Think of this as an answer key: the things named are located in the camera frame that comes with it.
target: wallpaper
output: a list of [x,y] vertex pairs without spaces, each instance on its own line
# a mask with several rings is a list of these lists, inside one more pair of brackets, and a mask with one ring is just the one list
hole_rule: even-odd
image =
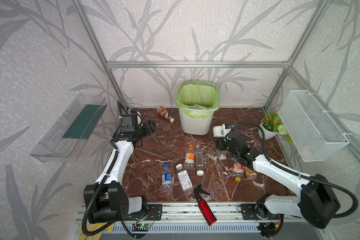
[[[333,112],[360,141],[360,1],[333,0],[304,46],[293,67],[329,105]],[[287,78],[278,95],[296,88]],[[274,99],[271,108],[278,109],[283,98]],[[330,182],[341,185],[356,195],[359,208],[345,218],[331,221],[339,240],[360,240],[360,163],[348,147],[321,162],[304,162],[292,142],[280,141],[292,167],[310,174],[320,173]],[[351,199],[336,191],[341,211]]]
[[281,68],[126,68],[113,75],[129,106],[176,106],[184,80],[210,81],[216,76],[210,82],[221,89],[221,107],[263,107],[281,72]]
[[329,6],[294,68],[360,141],[360,1]]
[[[67,239],[116,129],[117,97],[70,1],[0,1],[0,239]],[[75,163],[33,147],[78,93],[108,107]]]
[[108,61],[288,60],[318,1],[83,0]]
[[[107,61],[285,61],[319,1],[82,2]],[[261,106],[281,72],[265,68],[113,71],[130,106],[174,106],[178,84],[199,79],[219,85],[221,106],[240,107]]]

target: white trash can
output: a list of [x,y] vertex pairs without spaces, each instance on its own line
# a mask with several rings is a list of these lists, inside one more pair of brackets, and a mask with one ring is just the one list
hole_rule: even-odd
[[176,105],[183,132],[205,135],[211,127],[213,113],[220,106],[220,89],[209,82],[186,81],[177,91]]

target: plastic bottle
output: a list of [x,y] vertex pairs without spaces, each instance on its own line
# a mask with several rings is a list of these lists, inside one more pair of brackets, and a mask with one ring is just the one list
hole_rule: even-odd
[[183,189],[183,191],[188,191],[193,189],[191,178],[188,175],[187,170],[183,167],[183,165],[180,163],[176,165],[177,169],[177,176],[179,177],[180,185]]
[[244,171],[245,171],[246,178],[251,179],[251,180],[257,178],[257,172],[255,172],[254,170],[250,170],[249,168],[244,167]]
[[194,167],[195,167],[195,150],[193,149],[193,145],[190,144],[188,146],[187,151],[185,152],[184,168],[193,170]]
[[196,174],[198,176],[202,176],[204,175],[203,148],[197,147],[195,150],[196,150]]
[[224,151],[220,151],[220,150],[217,150],[216,149],[216,153],[217,153],[217,156],[219,158],[219,160],[224,160],[227,158],[226,154],[227,154],[227,150],[224,150]]
[[163,192],[170,192],[173,189],[172,173],[167,162],[164,163],[161,173],[161,187]]
[[244,166],[241,165],[238,161],[233,161],[233,173],[235,175],[235,182],[241,182],[241,177],[244,174]]

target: marble surface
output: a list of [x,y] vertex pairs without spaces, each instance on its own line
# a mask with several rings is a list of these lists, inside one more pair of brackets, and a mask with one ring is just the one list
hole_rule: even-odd
[[[188,144],[203,147],[205,174],[197,176],[195,170],[188,171],[193,187],[202,184],[203,189],[211,195],[203,195],[207,201],[256,201],[264,194],[288,195],[287,188],[268,176],[258,173],[255,180],[241,178],[235,182],[232,172],[233,158],[228,153],[227,159],[219,160],[215,151],[212,128],[223,123],[234,126],[242,122],[260,123],[263,118],[261,108],[221,108],[215,112],[211,129],[204,136],[186,134],[181,130],[177,108],[169,108],[168,112],[175,118],[175,122],[158,115],[156,109],[145,108],[138,110],[143,122],[152,120],[156,124],[156,132],[144,137],[143,146],[137,146],[128,161],[123,177],[123,187],[127,196],[145,195],[148,202],[189,202],[196,201],[192,191],[184,193],[175,166],[184,163],[185,151]],[[263,152],[258,129],[251,126],[240,127],[247,137],[250,148]],[[266,141],[266,149],[270,158],[285,163],[283,153],[275,138]],[[168,162],[174,176],[172,192],[163,193],[161,187],[161,171],[164,162]]]

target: white bottle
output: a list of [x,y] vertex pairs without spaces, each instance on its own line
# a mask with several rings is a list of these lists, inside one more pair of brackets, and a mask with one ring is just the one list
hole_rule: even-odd
[[163,192],[170,192],[173,190],[172,173],[167,162],[163,165],[163,171],[161,175],[161,188]]
[[194,167],[195,167],[195,150],[193,149],[193,145],[190,144],[188,146],[187,151],[185,152],[184,168],[193,170]]
[[187,170],[183,167],[183,165],[180,163],[176,165],[177,169],[177,175],[179,177],[180,185],[183,189],[183,191],[188,191],[193,189],[191,178],[188,175]]

